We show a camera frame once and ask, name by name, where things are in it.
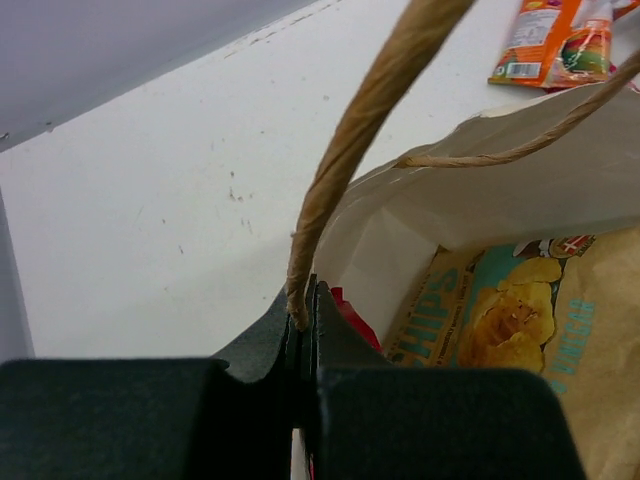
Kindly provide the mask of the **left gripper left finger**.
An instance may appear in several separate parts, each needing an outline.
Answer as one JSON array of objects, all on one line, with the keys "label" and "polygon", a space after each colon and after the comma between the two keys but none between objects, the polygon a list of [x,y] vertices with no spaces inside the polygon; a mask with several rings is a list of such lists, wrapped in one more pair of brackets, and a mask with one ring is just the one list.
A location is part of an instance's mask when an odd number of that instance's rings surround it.
[{"label": "left gripper left finger", "polygon": [[1,367],[5,479],[286,479],[285,298],[216,354]]}]

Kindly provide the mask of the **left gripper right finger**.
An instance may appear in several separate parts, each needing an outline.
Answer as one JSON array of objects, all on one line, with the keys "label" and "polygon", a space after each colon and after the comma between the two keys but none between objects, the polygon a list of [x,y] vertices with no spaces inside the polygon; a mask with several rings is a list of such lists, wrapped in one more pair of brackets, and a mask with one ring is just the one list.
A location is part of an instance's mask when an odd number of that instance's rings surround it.
[{"label": "left gripper right finger", "polygon": [[311,280],[318,479],[581,479],[559,401],[515,369],[392,365]]}]

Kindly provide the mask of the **brown paper bag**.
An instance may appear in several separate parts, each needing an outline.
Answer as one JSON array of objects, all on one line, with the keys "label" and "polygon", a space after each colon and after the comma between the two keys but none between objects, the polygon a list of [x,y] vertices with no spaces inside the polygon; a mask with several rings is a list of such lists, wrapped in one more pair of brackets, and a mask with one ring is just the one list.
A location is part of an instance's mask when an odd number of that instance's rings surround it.
[{"label": "brown paper bag", "polygon": [[410,2],[340,120],[292,237],[287,309],[312,274],[344,286],[383,336],[439,249],[637,228],[639,57],[606,81],[483,112],[356,177],[393,108],[470,9]]}]

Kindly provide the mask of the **orange snack packet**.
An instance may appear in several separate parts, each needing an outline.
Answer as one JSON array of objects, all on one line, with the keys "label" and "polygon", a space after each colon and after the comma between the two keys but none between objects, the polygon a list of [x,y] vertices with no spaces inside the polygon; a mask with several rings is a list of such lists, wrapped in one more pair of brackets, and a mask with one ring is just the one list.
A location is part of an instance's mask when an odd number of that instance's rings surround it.
[{"label": "orange snack packet", "polygon": [[523,1],[488,82],[545,90],[605,81],[610,73],[610,1]]}]

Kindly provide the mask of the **purple Fox's candy bag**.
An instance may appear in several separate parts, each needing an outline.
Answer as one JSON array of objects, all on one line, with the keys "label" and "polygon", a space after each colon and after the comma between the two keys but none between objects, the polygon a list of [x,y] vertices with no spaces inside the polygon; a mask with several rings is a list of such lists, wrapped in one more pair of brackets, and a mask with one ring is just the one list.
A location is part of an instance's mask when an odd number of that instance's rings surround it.
[{"label": "purple Fox's candy bag", "polygon": [[617,21],[638,9],[640,0],[611,0],[610,4],[612,7],[612,19]]}]

